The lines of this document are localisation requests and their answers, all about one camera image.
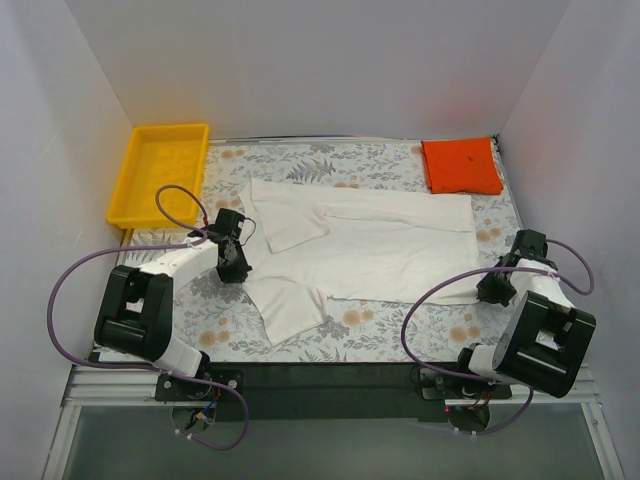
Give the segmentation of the white t-shirt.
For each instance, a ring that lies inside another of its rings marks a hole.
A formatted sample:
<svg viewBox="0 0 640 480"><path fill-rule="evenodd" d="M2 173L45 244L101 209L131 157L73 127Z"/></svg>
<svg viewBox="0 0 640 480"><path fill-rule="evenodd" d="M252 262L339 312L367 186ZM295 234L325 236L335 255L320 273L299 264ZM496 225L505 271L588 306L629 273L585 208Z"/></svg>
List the white t-shirt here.
<svg viewBox="0 0 640 480"><path fill-rule="evenodd" d="M323 323L330 300L412 304L480 265L466 195L252 179L239 198L256 223L244 289L272 345Z"/></svg>

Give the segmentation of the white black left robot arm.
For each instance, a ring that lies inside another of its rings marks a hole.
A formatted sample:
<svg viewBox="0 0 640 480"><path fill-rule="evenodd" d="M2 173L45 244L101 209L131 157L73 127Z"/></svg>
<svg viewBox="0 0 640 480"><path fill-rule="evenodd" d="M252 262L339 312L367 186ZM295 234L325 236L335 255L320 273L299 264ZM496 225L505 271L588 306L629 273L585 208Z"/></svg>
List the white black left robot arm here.
<svg viewBox="0 0 640 480"><path fill-rule="evenodd" d="M177 249L138 267L119 265L109 275L94 329L95 342L178 374L178 387L193 400L213 386L204 353L178 338L173 328L174 295L211 270L224 284L244 282L252 267L241 234L249 219L222 209L203 232Z"/></svg>

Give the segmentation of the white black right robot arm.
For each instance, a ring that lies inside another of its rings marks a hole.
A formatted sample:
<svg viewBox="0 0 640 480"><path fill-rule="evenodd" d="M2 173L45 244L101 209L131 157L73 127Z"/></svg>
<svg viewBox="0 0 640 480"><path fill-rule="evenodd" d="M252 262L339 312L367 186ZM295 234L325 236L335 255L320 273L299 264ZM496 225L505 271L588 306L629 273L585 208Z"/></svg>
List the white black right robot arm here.
<svg viewBox="0 0 640 480"><path fill-rule="evenodd" d="M596 329L596 318L564 294L556 264L547 258L548 241L534 230L520 230L499 267L477 284L478 299L514 308L493 346L474 343L458 356L454 389L475 397L489 384L519 382L556 398L573 387Z"/></svg>

